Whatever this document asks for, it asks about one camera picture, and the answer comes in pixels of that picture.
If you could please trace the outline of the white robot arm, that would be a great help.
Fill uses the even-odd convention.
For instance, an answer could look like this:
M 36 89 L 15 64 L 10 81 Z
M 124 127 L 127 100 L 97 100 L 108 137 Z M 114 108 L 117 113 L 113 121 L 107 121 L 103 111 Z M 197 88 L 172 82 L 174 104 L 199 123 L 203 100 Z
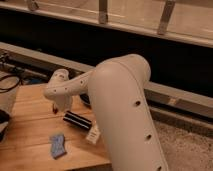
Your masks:
M 71 107 L 74 95 L 89 96 L 113 171 L 169 171 L 144 93 L 150 75 L 145 58 L 128 54 L 73 79 L 58 69 L 44 96 L 61 111 Z

